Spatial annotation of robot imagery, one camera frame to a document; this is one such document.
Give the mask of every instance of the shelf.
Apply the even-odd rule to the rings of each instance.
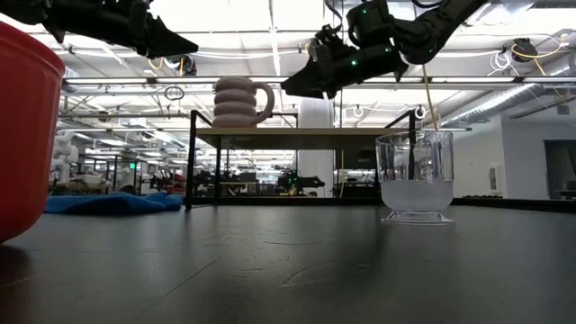
[[[375,139],[406,129],[198,129],[196,136],[222,149],[374,149]]]

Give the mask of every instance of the table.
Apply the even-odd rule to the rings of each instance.
[[[7,323],[573,323],[576,216],[451,207],[44,215],[0,248]]]

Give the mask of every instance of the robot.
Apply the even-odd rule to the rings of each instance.
[[[198,46],[167,29],[148,13],[153,0],[4,0],[0,13],[21,23],[42,23],[57,41],[65,32],[135,49],[149,59],[194,53]],[[356,47],[338,37],[342,26],[325,25],[311,41],[303,70],[282,83],[288,95],[333,98],[344,86],[393,73],[397,81],[412,64],[428,63],[452,33],[488,0],[441,0],[414,5],[430,9],[414,21],[394,18],[386,0],[363,1],[348,11],[348,36]],[[193,62],[188,62],[193,75]]]

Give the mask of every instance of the pipe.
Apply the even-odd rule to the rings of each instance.
[[[188,115],[184,113],[177,112],[175,114],[168,115],[167,113],[148,113],[148,114],[138,114],[138,113],[126,113],[126,114],[62,114],[58,116],[60,119],[111,119],[111,118],[189,118]]]
[[[544,72],[552,77],[576,76],[576,53],[573,52],[546,65]],[[540,75],[540,71],[530,74],[531,77]],[[473,123],[489,119],[518,104],[544,95],[546,91],[547,87],[543,84],[525,84],[504,91],[491,92],[449,114],[442,122],[442,127],[454,127],[459,123]]]

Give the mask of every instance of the white mug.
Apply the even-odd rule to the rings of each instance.
[[[257,115],[256,91],[266,91],[268,103],[266,108]],[[252,82],[243,76],[225,76],[214,86],[214,128],[218,127],[256,127],[270,116],[274,109],[275,96],[270,85],[263,82]]]

